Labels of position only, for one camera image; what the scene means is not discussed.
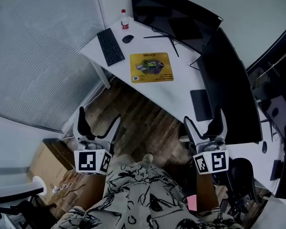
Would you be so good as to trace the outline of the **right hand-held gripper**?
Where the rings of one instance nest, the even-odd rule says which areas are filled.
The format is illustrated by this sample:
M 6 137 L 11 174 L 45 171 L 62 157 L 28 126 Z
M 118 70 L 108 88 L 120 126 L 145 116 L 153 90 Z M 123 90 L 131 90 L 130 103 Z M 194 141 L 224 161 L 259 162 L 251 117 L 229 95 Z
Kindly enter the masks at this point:
M 220 106 L 215 108 L 214 119 L 208 125 L 203 137 L 200 135 L 193 121 L 184 117 L 184 126 L 189 140 L 195 145 L 196 155 L 193 155 L 194 164 L 200 175 L 227 171 L 229 168 L 229 151 L 225 147 L 227 135 L 227 123 L 223 110 Z

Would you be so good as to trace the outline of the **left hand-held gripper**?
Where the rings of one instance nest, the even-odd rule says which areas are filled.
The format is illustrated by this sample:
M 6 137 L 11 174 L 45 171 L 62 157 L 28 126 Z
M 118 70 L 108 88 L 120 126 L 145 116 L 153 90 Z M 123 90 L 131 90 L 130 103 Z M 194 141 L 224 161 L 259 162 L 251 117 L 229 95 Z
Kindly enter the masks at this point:
M 79 140 L 77 150 L 73 152 L 76 172 L 100 176 L 107 174 L 120 124 L 121 116 L 118 115 L 104 135 L 95 136 L 86 121 L 84 108 L 81 106 L 76 111 L 72 128 L 74 138 Z

